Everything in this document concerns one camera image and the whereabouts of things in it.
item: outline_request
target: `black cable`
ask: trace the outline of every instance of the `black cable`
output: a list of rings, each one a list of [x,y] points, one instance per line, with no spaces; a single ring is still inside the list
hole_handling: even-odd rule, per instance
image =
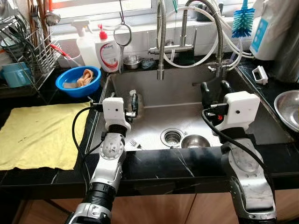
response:
[[[123,11],[122,11],[122,5],[121,5],[121,21],[124,22],[125,19],[123,18]]]
[[[83,178],[83,180],[84,180],[84,184],[85,184],[85,192],[87,192],[87,189],[88,189],[88,185],[87,185],[88,181],[87,181],[86,178],[85,178],[85,175],[84,175],[84,172],[83,172],[83,169],[82,169],[82,167],[83,167],[82,164],[85,165],[86,170],[87,170],[87,173],[88,173],[88,176],[89,176],[89,171],[88,171],[88,167],[87,167],[86,162],[84,162],[84,160],[83,160],[83,158],[84,158],[84,157],[83,157],[83,154],[80,152],[79,144],[78,144],[78,142],[77,142],[77,140],[76,140],[76,136],[75,136],[75,124],[76,124],[76,121],[77,121],[77,119],[78,119],[78,117],[79,117],[79,115],[80,115],[81,113],[83,113],[84,111],[90,110],[90,109],[95,109],[95,108],[96,108],[96,106],[89,106],[89,107],[86,107],[86,108],[80,110],[80,111],[76,114],[76,116],[75,116],[75,118],[74,118],[74,120],[73,120],[73,124],[72,124],[72,126],[71,126],[71,134],[72,134],[72,137],[73,137],[73,141],[74,141],[75,146],[76,146],[76,148],[77,148],[77,150],[78,150],[78,154],[79,154],[79,156],[81,157],[81,160],[82,160],[82,163],[81,163],[81,165],[80,165],[80,170],[81,170],[81,175],[82,175],[82,178]]]
[[[219,131],[207,118],[205,115],[205,112],[208,109],[204,109],[201,112],[201,116],[203,118],[203,120],[205,121],[205,123],[219,136],[221,136],[222,138],[226,139],[227,141],[229,141],[230,143],[234,144],[235,146],[239,147],[240,149],[244,150],[246,153],[248,153],[255,161],[257,161],[257,163],[262,167],[263,171],[267,174],[268,176],[268,180],[269,180],[269,185],[271,187],[272,193],[273,193],[273,198],[275,201],[275,191],[274,191],[274,183],[273,183],[273,179],[272,179],[272,175],[269,172],[268,167],[263,163],[263,161],[260,160],[260,158],[258,158],[258,156],[253,153],[250,149],[248,149],[247,147],[245,147],[244,145],[242,145],[241,143],[233,140],[232,138],[228,137],[227,135],[225,135],[224,133],[222,133],[221,131]]]

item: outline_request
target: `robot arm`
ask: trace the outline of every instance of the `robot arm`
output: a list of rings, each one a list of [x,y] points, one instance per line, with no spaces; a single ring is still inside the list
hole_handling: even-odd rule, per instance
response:
[[[227,92],[224,103],[204,104],[203,118],[210,120],[213,125],[208,125],[211,128],[214,126],[213,129],[221,133],[221,163],[229,176],[230,193],[239,223],[275,224],[275,200],[273,190],[264,175],[263,158],[245,133],[248,125],[255,119],[260,99],[245,91],[234,92],[226,81],[222,81],[221,86]],[[205,102],[211,102],[206,83],[202,84],[201,91]],[[229,139],[246,147],[255,159],[243,147],[236,146]]]
[[[136,97],[132,97],[132,105],[138,109],[137,103]],[[104,113],[107,134],[99,147],[99,162],[87,194],[66,224],[110,224],[112,204],[121,180],[121,166],[126,157],[125,137],[131,130],[123,105],[122,98],[106,98],[99,105]],[[129,117],[136,114],[137,111],[133,111]]]

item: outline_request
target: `stainless steel sink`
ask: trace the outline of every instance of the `stainless steel sink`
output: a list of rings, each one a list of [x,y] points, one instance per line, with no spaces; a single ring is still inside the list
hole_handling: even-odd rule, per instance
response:
[[[131,124],[132,131],[126,137],[126,150],[141,150],[133,147],[130,144],[131,140],[136,141],[137,145],[140,144],[145,150],[180,147],[181,140],[191,134],[206,138],[212,147],[221,145],[218,137],[212,135],[211,129],[201,118],[199,84],[214,77],[207,66],[205,64],[189,69],[167,69],[163,81],[157,80],[155,70],[117,73],[106,79],[101,100],[115,92],[117,97],[124,98],[125,107],[130,111],[130,90],[136,90],[142,99],[139,115]],[[236,70],[228,74],[228,81],[237,90],[243,85],[243,90],[250,91]],[[209,89],[217,100],[220,92],[219,82],[215,80],[210,83]],[[100,142],[104,127],[105,121],[100,114],[91,147]],[[262,104],[256,121],[249,130],[255,133],[258,144],[290,141]]]

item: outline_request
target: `faucet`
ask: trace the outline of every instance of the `faucet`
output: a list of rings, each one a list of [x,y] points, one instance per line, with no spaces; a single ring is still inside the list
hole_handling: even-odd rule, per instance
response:
[[[190,6],[192,2],[195,0],[188,0],[185,4],[185,6]],[[214,8],[211,2],[208,0],[199,0],[203,4],[205,4],[210,11],[212,12],[212,16],[215,19],[216,27],[217,27],[217,32],[218,32],[218,52],[217,52],[217,57],[216,57],[216,63],[221,64],[222,63],[222,47],[223,47],[223,37],[222,37],[222,27],[221,27],[221,22],[217,14],[217,10]],[[187,26],[187,13],[188,10],[184,10],[183,12],[183,22],[182,22],[182,32],[181,32],[181,38],[180,38],[180,47],[184,47],[186,43],[186,26]]]
[[[161,39],[160,46],[158,44],[159,30],[161,27]],[[164,0],[158,0],[158,11],[157,11],[157,49],[159,49],[159,64],[157,70],[157,79],[164,79],[164,47],[165,47],[165,38],[166,38],[166,9]]]
[[[188,0],[185,6],[190,6],[190,4],[195,0]],[[214,8],[211,2],[208,0],[199,0],[200,2],[206,4],[206,6],[212,12],[212,16],[215,19],[217,33],[218,33],[218,52],[216,56],[216,68],[210,68],[211,71],[216,72],[216,77],[225,76],[226,69],[222,66],[222,47],[223,47],[223,36],[222,36],[222,27],[219,19],[219,15],[217,14],[217,10]],[[179,45],[165,46],[165,36],[166,36],[166,11],[164,0],[158,0],[158,11],[157,11],[157,46],[149,49],[149,54],[159,54],[159,65],[157,70],[157,79],[164,79],[164,65],[163,65],[163,56],[164,53],[171,53],[173,49],[176,52],[183,52],[191,50],[195,47],[196,41],[196,30],[193,38],[193,45],[186,44],[186,26],[187,26],[187,12],[188,10],[184,10],[183,13],[183,23],[182,23],[182,33],[180,37]],[[159,46],[159,30],[161,26],[161,39]]]

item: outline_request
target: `blue bowl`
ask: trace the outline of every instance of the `blue bowl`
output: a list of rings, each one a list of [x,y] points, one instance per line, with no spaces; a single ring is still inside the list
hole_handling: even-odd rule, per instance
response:
[[[75,83],[83,75],[85,69],[93,71],[93,76],[95,77],[90,84],[78,88],[66,89],[63,87],[65,82]],[[93,66],[82,66],[76,67],[66,72],[62,73],[56,79],[56,86],[63,92],[66,92],[69,96],[74,98],[86,97],[93,92],[95,92],[100,86],[101,71],[97,67]]]

